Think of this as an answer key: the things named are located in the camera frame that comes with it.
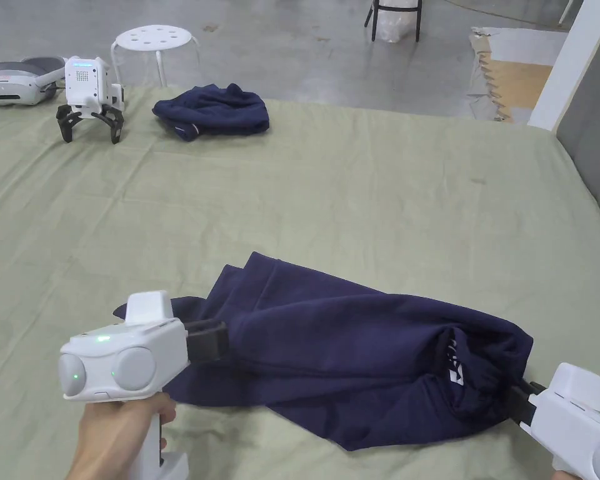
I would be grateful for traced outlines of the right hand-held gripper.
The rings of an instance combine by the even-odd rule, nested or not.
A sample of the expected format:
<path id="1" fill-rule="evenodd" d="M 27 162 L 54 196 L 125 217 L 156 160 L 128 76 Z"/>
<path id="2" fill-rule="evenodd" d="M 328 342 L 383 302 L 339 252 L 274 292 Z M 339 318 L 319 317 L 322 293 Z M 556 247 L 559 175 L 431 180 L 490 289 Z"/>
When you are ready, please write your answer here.
<path id="1" fill-rule="evenodd" d="M 552 467 L 600 479 L 600 376 L 563 362 L 548 386 L 509 391 L 509 417 L 552 454 Z"/>

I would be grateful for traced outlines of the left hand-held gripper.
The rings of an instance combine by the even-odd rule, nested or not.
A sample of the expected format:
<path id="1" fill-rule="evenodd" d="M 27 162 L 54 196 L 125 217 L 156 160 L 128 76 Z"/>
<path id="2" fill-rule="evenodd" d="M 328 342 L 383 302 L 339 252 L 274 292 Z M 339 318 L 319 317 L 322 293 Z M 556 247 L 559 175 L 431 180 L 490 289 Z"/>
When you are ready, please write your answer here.
<path id="1" fill-rule="evenodd" d="M 228 351 L 221 321 L 185 323 L 165 291 L 129 296 L 123 320 L 73 336 L 59 353 L 63 396 L 80 403 L 149 398 L 192 364 Z"/>

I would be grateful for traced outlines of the person's left hand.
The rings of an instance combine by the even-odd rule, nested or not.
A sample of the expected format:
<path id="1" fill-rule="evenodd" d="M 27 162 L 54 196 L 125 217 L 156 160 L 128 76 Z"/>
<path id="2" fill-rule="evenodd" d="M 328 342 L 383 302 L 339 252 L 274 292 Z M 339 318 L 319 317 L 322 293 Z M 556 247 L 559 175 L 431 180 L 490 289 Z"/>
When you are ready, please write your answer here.
<path id="1" fill-rule="evenodd" d="M 176 418 L 176 402 L 164 392 L 126 402 L 87 403 L 66 479 L 128 479 L 156 416 L 161 424 Z"/>

